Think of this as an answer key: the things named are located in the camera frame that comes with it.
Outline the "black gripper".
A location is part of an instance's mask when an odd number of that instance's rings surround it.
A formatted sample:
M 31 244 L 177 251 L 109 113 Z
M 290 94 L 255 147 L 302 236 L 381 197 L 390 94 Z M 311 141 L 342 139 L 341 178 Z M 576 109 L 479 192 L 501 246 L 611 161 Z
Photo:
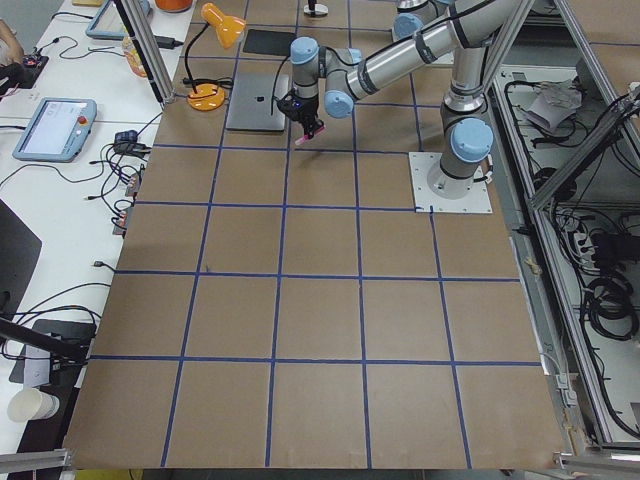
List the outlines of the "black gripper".
M 302 97 L 295 89 L 291 89 L 276 100 L 276 106 L 289 120 L 302 126 L 303 135 L 300 141 L 309 141 L 314 134 L 324 129 L 324 122 L 318 117 L 318 95 Z
M 303 7 L 303 13 L 307 17 L 326 17 L 329 13 L 329 9 L 318 0 L 308 0 L 306 5 Z

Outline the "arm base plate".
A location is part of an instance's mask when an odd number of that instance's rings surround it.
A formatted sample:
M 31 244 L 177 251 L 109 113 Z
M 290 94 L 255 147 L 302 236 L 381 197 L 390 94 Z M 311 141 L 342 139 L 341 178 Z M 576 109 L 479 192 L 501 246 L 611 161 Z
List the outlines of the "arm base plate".
M 417 213 L 482 214 L 493 213 L 486 176 L 478 166 L 474 176 L 457 180 L 441 169 L 439 152 L 410 152 L 414 210 Z

